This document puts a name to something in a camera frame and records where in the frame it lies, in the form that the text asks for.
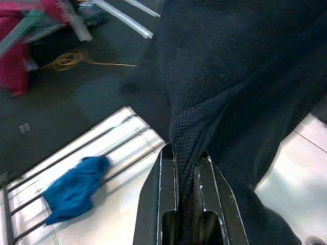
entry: metal rack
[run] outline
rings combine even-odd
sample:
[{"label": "metal rack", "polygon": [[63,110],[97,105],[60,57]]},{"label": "metal rack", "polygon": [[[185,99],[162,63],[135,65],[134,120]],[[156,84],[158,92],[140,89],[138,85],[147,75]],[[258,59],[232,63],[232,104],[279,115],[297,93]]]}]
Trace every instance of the metal rack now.
[{"label": "metal rack", "polygon": [[[100,139],[102,136],[108,134],[111,130],[119,127],[120,125],[123,125],[123,124],[127,123],[128,121],[130,121],[130,120],[132,120],[133,118],[136,118],[136,117],[138,117],[138,115],[135,114],[135,113],[133,113],[131,115],[128,115],[126,118],[124,118],[121,121],[121,123],[118,126],[115,126],[115,127],[111,127],[111,128],[106,129],[102,133],[98,134],[96,137],[94,137],[94,138],[86,141],[85,143],[81,144],[80,146],[78,146],[77,148],[73,149],[69,153],[67,153],[64,156],[60,157],[58,160],[53,161],[48,166],[46,166],[43,169],[41,169],[41,170],[33,173],[29,177],[26,177],[26,178],[22,179],[20,182],[18,182],[17,184],[15,184],[15,185],[13,185],[11,187],[8,186],[9,183],[7,183],[7,179],[8,179],[7,176],[3,176],[2,177],[2,181],[0,182],[0,184],[2,184],[2,186],[3,186],[4,207],[5,207],[5,219],[6,219],[6,232],[7,232],[7,244],[8,245],[16,244],[21,238],[27,236],[28,234],[30,234],[31,232],[35,231],[36,229],[38,229],[39,227],[41,227],[42,225],[45,224],[45,220],[42,220],[42,221],[38,222],[37,224],[35,224],[34,226],[32,226],[31,228],[27,229],[26,231],[18,234],[17,236],[14,236],[12,216],[14,214],[16,214],[17,212],[23,210],[27,206],[29,206],[34,201],[40,199],[42,197],[42,193],[40,193],[40,194],[36,195],[35,197],[31,198],[29,201],[23,203],[22,205],[18,206],[14,210],[11,210],[10,209],[10,204],[9,204],[9,196],[8,196],[10,192],[16,190],[17,188],[19,188],[23,184],[25,184],[28,181],[34,179],[35,177],[37,177],[38,175],[40,175],[44,171],[46,171],[46,170],[50,169],[51,167],[55,166],[59,162],[61,162],[64,159],[68,158],[69,156],[71,156],[75,152],[83,149],[84,147],[88,146],[89,144],[91,144],[92,142],[96,141],[97,139]],[[151,130],[151,128],[148,125],[144,124],[144,126],[142,128],[140,128],[137,131],[133,132],[128,137],[122,139],[116,145],[114,145],[114,146],[106,149],[104,152],[101,152],[99,154],[99,156],[106,156],[106,155],[110,154],[111,152],[113,152],[116,149],[122,147],[123,145],[127,144],[128,142],[134,140],[136,137],[140,136],[140,134],[143,134],[143,133],[145,133],[145,132],[147,132],[149,130]],[[137,164],[138,162],[140,162],[142,159],[144,159],[145,157],[147,157],[150,153],[154,152],[155,150],[160,149],[163,145],[164,145],[164,142],[163,141],[160,141],[156,145],[152,145],[151,148],[147,149],[147,151],[145,151],[141,155],[139,155],[136,158],[134,158],[127,165],[125,165],[124,167],[120,168],[118,171],[116,171],[112,175],[108,176],[107,178],[104,178],[103,181],[102,181],[102,185],[106,184],[107,182],[111,181],[115,177],[119,176],[121,173],[123,173],[126,170],[130,169],[132,166],[134,166],[135,164]]]}]

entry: red fabric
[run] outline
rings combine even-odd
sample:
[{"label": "red fabric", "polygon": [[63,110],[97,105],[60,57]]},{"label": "red fabric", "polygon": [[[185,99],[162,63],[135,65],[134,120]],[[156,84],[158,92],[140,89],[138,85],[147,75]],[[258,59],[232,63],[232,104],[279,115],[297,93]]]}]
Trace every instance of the red fabric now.
[{"label": "red fabric", "polygon": [[[63,12],[56,0],[40,0],[40,4],[17,4],[0,2],[0,41],[21,21],[21,11],[44,9],[51,17],[66,23]],[[15,95],[27,92],[28,72],[24,60],[29,56],[29,47],[24,40],[18,41],[0,58],[0,85]]]}]

